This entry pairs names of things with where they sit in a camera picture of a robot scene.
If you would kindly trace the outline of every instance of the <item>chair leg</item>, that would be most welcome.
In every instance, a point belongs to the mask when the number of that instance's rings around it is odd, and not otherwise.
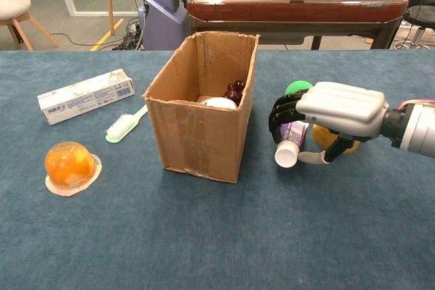
[[[16,18],[11,19],[12,24],[15,26],[18,33],[20,33],[22,40],[24,41],[24,44],[27,47],[28,51],[33,51],[32,45],[30,44],[29,40],[27,39],[27,36],[24,34],[24,31],[22,30],[20,23],[16,20]]]
[[[7,28],[9,29],[9,33],[11,33],[11,37],[12,37],[12,39],[14,39],[14,42],[15,42],[15,46],[16,46],[16,48],[17,48],[17,49],[20,49],[20,48],[21,48],[21,47],[20,47],[20,42],[18,41],[18,38],[16,37],[16,34],[15,34],[15,31],[14,31],[14,28],[12,27],[11,24],[8,24],[8,25],[7,25]]]
[[[45,28],[42,27],[42,25],[40,25],[40,23],[34,19],[34,17],[32,15],[30,15],[29,13],[27,13],[28,15],[28,19],[30,21],[30,23],[33,24],[34,27],[36,27],[39,32],[41,32],[42,34],[44,34],[44,36],[49,39],[57,48],[60,48],[60,43],[57,42],[57,40],[55,38],[53,38],[49,32],[47,32],[47,30],[45,30]]]

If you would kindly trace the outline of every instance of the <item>blue felt surface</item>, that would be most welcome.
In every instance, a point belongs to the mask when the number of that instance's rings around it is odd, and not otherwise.
[[[145,116],[170,52],[2,52],[0,289],[434,289],[435,161],[363,144],[328,166],[278,168],[267,117],[295,79],[433,97],[435,52],[260,52],[239,183],[161,168]],[[38,94],[123,68],[137,94],[49,126]],[[83,143],[101,176],[72,198],[44,184],[54,144]],[[310,137],[307,147],[313,148]]]

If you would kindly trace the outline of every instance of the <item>floor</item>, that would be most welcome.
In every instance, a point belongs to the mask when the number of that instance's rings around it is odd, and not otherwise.
[[[72,44],[66,36],[55,35],[54,37],[62,45],[57,49],[51,44],[33,25],[29,22],[23,22],[22,28],[27,34],[33,49],[37,51],[45,50],[63,50],[63,51],[87,51],[109,30],[107,17],[71,17],[68,13],[64,0],[31,0],[32,6],[30,13],[44,26],[50,33],[66,33],[75,43],[86,44],[79,46]],[[105,43],[117,45],[121,42],[126,34],[126,25],[133,17],[123,17],[124,21],[116,29],[115,35],[110,36]],[[309,50],[311,47],[312,37],[305,38],[302,45],[261,45],[260,50]],[[108,51],[111,46],[105,49],[102,45],[100,50]],[[0,28],[0,50],[15,50],[14,42],[9,34],[8,29],[3,26]],[[321,43],[321,50],[359,50],[370,49],[370,44],[366,43],[363,37],[324,37]]]

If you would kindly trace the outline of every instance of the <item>toothpaste box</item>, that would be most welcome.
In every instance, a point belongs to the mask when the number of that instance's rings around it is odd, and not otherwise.
[[[108,105],[135,93],[132,79],[116,69],[37,97],[41,112],[50,125]]]

